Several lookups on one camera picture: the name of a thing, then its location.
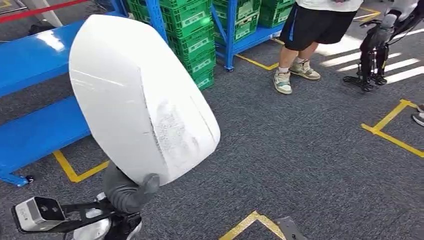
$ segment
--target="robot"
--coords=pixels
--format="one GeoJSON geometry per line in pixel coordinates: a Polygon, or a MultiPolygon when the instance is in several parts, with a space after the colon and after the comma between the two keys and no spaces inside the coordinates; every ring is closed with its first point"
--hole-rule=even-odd
{"type": "Polygon", "coordinates": [[[167,43],[142,22],[91,15],[73,41],[69,78],[111,160],[103,192],[78,204],[32,197],[11,209],[14,222],[23,234],[131,240],[142,227],[143,205],[213,153],[220,128],[167,43]]]}
{"type": "Polygon", "coordinates": [[[389,56],[389,46],[397,43],[392,39],[401,33],[410,32],[424,18],[424,0],[396,0],[389,7],[383,20],[370,20],[361,27],[374,25],[360,45],[360,63],[357,77],[345,76],[343,80],[360,87],[364,92],[371,91],[375,85],[387,83],[385,65],[389,56]]]}

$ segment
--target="white sock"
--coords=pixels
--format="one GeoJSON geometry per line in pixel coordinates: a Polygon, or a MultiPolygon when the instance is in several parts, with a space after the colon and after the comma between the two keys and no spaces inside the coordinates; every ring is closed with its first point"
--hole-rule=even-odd
{"type": "Polygon", "coordinates": [[[296,63],[298,63],[298,64],[300,64],[301,62],[303,62],[303,61],[305,61],[306,59],[302,59],[302,58],[299,58],[298,56],[296,57],[296,63]]]}
{"type": "Polygon", "coordinates": [[[289,68],[288,67],[278,67],[278,72],[280,73],[280,74],[286,74],[286,73],[288,73],[289,72],[289,68]]]}

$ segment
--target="sneaker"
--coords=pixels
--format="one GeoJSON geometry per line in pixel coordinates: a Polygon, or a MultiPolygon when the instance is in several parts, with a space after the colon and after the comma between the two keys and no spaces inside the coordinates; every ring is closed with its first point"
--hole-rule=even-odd
{"type": "Polygon", "coordinates": [[[294,62],[289,70],[290,72],[309,80],[318,80],[321,78],[321,75],[311,68],[309,65],[309,60],[305,60],[303,62],[294,62]]]}
{"type": "Polygon", "coordinates": [[[290,86],[290,72],[275,71],[274,86],[275,89],[282,94],[292,94],[292,86],[290,86]]]}
{"type": "Polygon", "coordinates": [[[412,113],[412,118],[416,123],[424,127],[424,112],[412,113]]]}
{"type": "Polygon", "coordinates": [[[418,109],[418,112],[424,113],[424,104],[420,104],[420,105],[416,106],[416,109],[418,109]]]}

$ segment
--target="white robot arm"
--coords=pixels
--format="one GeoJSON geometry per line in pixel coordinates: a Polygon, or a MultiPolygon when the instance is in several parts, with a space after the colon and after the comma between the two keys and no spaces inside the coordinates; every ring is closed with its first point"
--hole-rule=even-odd
{"type": "Polygon", "coordinates": [[[25,234],[75,230],[76,240],[131,239],[159,186],[215,151],[218,123],[166,42],[139,21],[91,15],[72,44],[69,76],[91,134],[110,158],[105,197],[71,205],[33,197],[12,209],[14,220],[25,234]],[[67,221],[72,212],[81,220],[67,221]]]}

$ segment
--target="gray carpet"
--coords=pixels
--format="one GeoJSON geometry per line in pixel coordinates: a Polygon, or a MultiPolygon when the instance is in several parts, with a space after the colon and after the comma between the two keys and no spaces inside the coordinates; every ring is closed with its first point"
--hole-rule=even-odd
{"type": "MultiPolygon", "coordinates": [[[[353,23],[348,34],[360,38],[365,30],[353,23]]],[[[392,53],[403,54],[392,63],[421,59],[422,39],[419,33],[393,45],[392,53]]],[[[242,55],[271,65],[278,59],[279,47],[268,41],[242,55]]],[[[312,64],[322,80],[294,76],[291,96],[274,89],[272,71],[239,58],[232,73],[217,66],[215,85],[203,94],[219,123],[221,142],[210,157],[162,187],[145,205],[138,239],[216,240],[253,211],[271,220],[291,216],[312,240],[422,239],[423,159],[362,129],[361,124],[375,125],[400,99],[424,102],[423,76],[363,94],[341,81],[354,70],[335,72],[354,61],[319,65],[335,57],[339,55],[315,55],[312,64]]],[[[422,62],[389,73],[417,66],[422,62]]],[[[64,75],[0,98],[0,122],[70,94],[64,75]]],[[[405,109],[383,131],[423,151],[424,128],[411,120],[412,112],[405,109]]],[[[91,137],[62,152],[79,174],[106,159],[91,137]]],[[[4,240],[61,239],[60,235],[19,234],[9,209],[32,196],[53,197],[64,204],[92,200],[101,192],[103,175],[71,183],[51,155],[18,174],[35,175],[36,181],[22,188],[0,182],[4,240]]],[[[255,222],[236,239],[278,238],[255,222]]]]}

